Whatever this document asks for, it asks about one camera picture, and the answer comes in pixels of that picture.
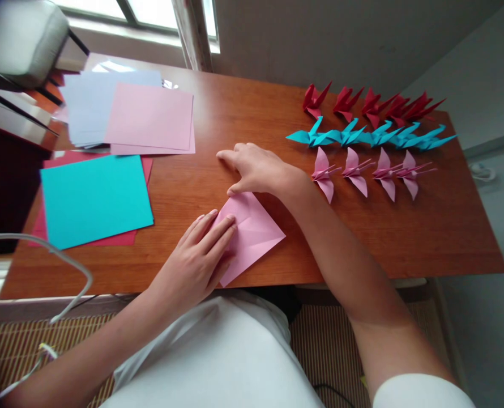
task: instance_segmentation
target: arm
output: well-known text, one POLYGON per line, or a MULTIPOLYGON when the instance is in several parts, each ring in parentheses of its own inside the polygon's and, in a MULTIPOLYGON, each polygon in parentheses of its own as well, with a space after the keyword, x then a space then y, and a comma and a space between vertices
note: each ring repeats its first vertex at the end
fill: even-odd
POLYGON ((382 268, 308 175, 252 143, 239 143, 218 157, 242 177, 230 187, 230 196, 271 193, 301 227, 324 280, 350 319, 371 400, 386 380, 399 374, 425 373, 454 382, 382 268))
POLYGON ((229 267, 223 257, 236 227, 229 216, 208 231, 216 210, 200 216, 149 288, 105 326, 19 384, 3 407, 86 406, 102 382, 174 320, 206 298, 229 267))

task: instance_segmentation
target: white cushion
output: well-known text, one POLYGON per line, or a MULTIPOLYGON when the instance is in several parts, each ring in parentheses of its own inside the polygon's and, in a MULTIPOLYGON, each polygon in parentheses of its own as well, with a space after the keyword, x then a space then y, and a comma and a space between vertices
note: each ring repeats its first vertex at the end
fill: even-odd
POLYGON ((45 0, 0 1, 0 74, 24 88, 46 81, 69 22, 45 0))

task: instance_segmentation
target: hand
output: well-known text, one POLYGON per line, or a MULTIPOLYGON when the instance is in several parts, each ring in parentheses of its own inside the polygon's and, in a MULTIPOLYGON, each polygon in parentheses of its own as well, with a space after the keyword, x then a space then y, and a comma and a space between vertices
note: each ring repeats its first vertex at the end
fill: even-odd
POLYGON ((147 290, 172 320, 212 293, 233 260, 224 252, 237 229, 235 216, 228 215, 209 231, 217 214, 212 210, 190 225, 147 290))
POLYGON ((302 170, 253 143, 238 143, 233 150, 219 151, 216 157, 241 174, 240 181, 228 190, 230 197, 242 192, 271 193, 277 196, 280 189, 294 183, 292 179, 310 180, 302 170))

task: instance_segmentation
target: person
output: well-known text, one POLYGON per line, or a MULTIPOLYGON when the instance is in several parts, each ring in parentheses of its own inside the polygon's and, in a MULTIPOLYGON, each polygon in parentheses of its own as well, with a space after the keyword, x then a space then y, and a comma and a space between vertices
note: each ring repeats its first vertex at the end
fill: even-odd
MULTIPOLYGON (((229 196, 273 194, 301 227, 351 322, 374 408, 474 406, 308 175, 253 143, 217 157, 241 175, 229 196)), ((86 406, 113 372, 106 407, 323 406, 289 347, 281 310, 243 291, 211 295, 232 261, 225 250, 236 231, 231 215, 210 229, 216 214, 190 225, 146 291, 1 406, 86 406)))

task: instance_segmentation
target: windowsill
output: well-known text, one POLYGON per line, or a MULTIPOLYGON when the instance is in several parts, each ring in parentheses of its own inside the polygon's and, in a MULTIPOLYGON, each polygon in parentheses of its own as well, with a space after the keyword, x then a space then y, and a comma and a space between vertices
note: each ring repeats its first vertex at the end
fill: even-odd
MULTIPOLYGON (((178 35, 167 35, 136 29, 132 27, 124 27, 102 22, 94 22, 87 19, 76 17, 68 17, 71 28, 80 28, 92 32, 106 33, 115 36, 127 37, 139 41, 148 41, 161 45, 169 45, 182 48, 178 35)), ((209 40, 211 54, 220 54, 220 45, 217 41, 209 40)))

